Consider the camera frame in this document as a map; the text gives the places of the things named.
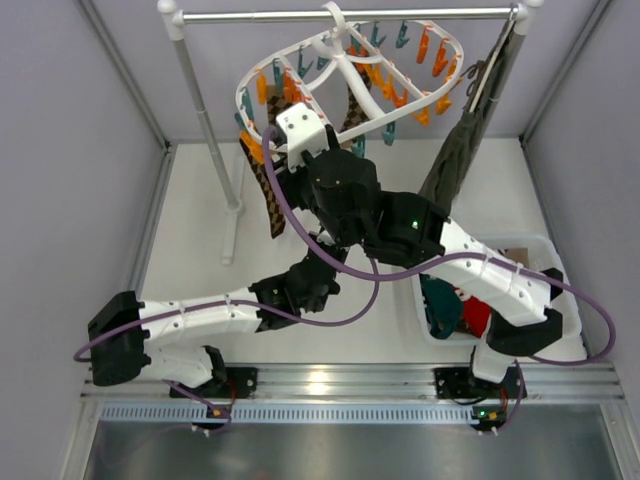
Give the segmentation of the white round clip hanger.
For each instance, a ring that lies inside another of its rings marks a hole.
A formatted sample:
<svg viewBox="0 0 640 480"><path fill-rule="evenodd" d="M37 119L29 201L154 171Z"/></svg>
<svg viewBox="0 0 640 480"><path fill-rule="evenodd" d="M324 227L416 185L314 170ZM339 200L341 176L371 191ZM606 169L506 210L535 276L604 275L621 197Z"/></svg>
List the white round clip hanger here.
<svg viewBox="0 0 640 480"><path fill-rule="evenodd" d="M381 49L380 15L365 21L350 21L335 2L324 6L333 22L331 28L294 43L260 60L240 81L235 94L236 121L240 135L246 132L261 155L262 135L256 125L253 106L266 105L267 86L276 85L294 104L305 103L326 125L329 118L317 98L318 91L333 76L339 76L351 87L368 120L339 133L341 141L358 142L367 133L379 130L386 144L395 139L397 120L406 116L426 126L432 113L442 114L451 104L450 93L459 84L464 62L461 43L431 17L401 19L397 44L405 47L410 25L416 25L420 38L417 63L423 63L434 47L436 54L432 77L438 86L426 90L415 84L408 74L396 66ZM364 33L363 26L371 28ZM359 73L366 71L372 81L370 92Z"/></svg>

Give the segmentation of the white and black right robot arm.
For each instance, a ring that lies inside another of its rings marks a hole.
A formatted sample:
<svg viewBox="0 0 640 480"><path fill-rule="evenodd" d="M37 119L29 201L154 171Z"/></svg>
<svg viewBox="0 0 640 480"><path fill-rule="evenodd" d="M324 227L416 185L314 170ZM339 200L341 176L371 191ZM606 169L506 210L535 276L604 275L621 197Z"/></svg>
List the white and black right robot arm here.
<svg viewBox="0 0 640 480"><path fill-rule="evenodd" d="M375 164L349 151L304 150L295 173L300 193L293 204L310 211L325 229L324 235L306 239L325 263L356 278L395 280L393 274L346 266L326 243L339 251L358 245L373 260L406 275L425 270L489 306L488 325L471 357L475 379L499 384L515 360L561 339L564 319L552 307L564 290L559 270L523 268L474 239L432 202L383 190Z"/></svg>

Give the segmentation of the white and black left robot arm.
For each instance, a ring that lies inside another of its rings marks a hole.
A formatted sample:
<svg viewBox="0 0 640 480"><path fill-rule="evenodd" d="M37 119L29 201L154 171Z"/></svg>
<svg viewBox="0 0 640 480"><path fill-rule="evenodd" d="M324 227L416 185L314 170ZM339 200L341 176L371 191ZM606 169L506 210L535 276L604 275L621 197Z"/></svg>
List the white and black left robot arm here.
<svg viewBox="0 0 640 480"><path fill-rule="evenodd" d="M92 382L98 387L137 378L195 389L226 380L211 339L295 325L324 310L340 287L337 271L313 250L286 272L222 295L143 301L133 291L114 295L88 324Z"/></svg>

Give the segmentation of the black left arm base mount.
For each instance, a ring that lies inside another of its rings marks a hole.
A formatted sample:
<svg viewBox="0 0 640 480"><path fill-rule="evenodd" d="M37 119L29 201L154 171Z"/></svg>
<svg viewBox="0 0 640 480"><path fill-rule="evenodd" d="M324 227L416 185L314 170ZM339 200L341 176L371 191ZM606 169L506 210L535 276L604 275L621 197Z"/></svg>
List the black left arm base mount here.
<svg viewBox="0 0 640 480"><path fill-rule="evenodd" d="M227 367L225 374L215 374L208 382L196 387L180 387L190 394L206 399L247 399L257 388L259 370L255 367Z"/></svg>

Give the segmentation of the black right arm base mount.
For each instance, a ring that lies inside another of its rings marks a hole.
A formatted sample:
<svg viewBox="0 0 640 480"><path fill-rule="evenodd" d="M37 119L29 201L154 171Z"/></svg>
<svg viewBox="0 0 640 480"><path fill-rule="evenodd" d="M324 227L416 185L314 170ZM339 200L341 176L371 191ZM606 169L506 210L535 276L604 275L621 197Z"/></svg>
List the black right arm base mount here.
<svg viewBox="0 0 640 480"><path fill-rule="evenodd" d="M515 367L509 367L501 383L475 378L469 367L439 367L433 371L436 397L472 405L485 400L515 400L523 380Z"/></svg>

